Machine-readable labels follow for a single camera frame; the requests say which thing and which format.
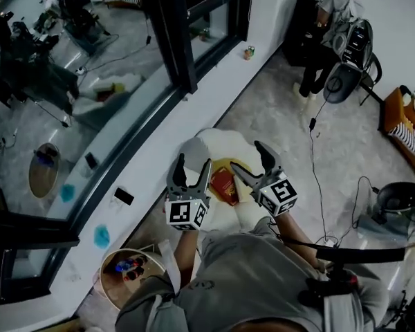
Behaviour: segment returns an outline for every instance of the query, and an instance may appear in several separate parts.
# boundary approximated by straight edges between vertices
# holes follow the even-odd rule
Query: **black pants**
[[[340,59],[332,48],[318,46],[313,55],[309,58],[306,70],[303,75],[303,82],[299,88],[299,92],[304,97],[308,97],[309,93],[319,93],[326,84],[327,77],[331,73],[333,67]],[[322,70],[320,77],[317,77],[317,71]]]

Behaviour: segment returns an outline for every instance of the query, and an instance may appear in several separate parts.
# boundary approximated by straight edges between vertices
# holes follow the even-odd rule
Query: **red book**
[[[239,199],[235,188],[234,176],[226,167],[220,167],[214,172],[210,179],[210,184],[226,203],[232,206],[238,203]]]

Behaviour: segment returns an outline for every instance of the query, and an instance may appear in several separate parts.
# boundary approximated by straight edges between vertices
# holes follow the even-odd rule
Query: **white marker cube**
[[[200,230],[208,208],[201,199],[168,201],[165,203],[166,222],[180,231]]]
[[[290,210],[297,199],[297,192],[287,176],[282,174],[280,180],[260,189],[258,204],[265,207],[272,216],[279,216]]]

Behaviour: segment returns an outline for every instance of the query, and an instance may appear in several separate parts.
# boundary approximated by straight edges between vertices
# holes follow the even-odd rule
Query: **black window frame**
[[[69,250],[77,246],[79,233],[118,175],[135,153],[198,82],[238,43],[247,40],[252,0],[204,0],[187,9],[185,0],[143,0],[164,65],[171,80],[165,90],[137,119],[97,168],[65,220],[40,218],[0,210],[0,304],[22,302],[50,294],[59,267]],[[189,24],[228,3],[228,36],[194,61]],[[39,277],[12,279],[18,249],[51,252]]]

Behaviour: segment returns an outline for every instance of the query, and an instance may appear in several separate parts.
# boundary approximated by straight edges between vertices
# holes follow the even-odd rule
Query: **forearm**
[[[198,237],[198,231],[183,232],[175,249],[174,256],[180,270],[181,288],[191,281]]]
[[[281,236],[288,237],[289,239],[293,239],[304,243],[312,243],[311,240],[306,236],[306,234],[304,234],[303,230],[299,228],[293,217],[288,212],[276,216],[275,223],[277,224]],[[299,256],[301,256],[315,269],[321,268],[320,262],[315,257],[317,255],[317,250],[307,246],[296,245],[294,243],[288,242],[285,242],[285,245],[288,246],[292,251],[297,253]]]

